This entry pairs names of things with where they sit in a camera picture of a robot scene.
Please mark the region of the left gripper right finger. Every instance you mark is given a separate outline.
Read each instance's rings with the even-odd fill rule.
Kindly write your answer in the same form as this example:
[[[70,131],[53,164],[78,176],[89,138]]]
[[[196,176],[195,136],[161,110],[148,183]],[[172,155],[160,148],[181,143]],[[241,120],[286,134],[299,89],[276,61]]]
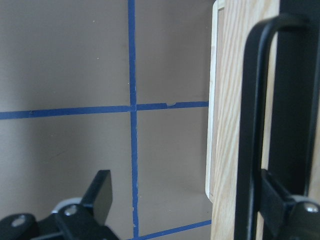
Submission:
[[[320,204],[291,194],[266,170],[261,170],[259,213],[272,240],[318,240]]]

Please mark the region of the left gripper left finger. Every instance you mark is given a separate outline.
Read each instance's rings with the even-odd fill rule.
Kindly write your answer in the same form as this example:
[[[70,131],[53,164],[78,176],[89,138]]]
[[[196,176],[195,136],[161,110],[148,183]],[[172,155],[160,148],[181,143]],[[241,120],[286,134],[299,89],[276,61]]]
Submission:
[[[57,214],[67,205],[82,205],[99,225],[105,225],[113,201],[110,170],[99,170],[83,197],[72,197],[60,201],[51,211]]]

